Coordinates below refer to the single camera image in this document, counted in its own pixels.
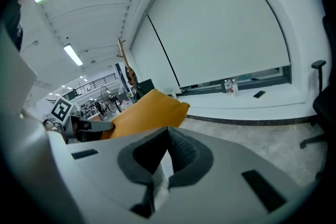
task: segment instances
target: gray floor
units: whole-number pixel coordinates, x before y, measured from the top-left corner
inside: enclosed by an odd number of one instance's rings
[[[239,126],[185,119],[180,128],[239,143],[287,173],[299,186],[312,182],[323,167],[326,142],[300,149],[302,140],[321,134],[316,125]]]

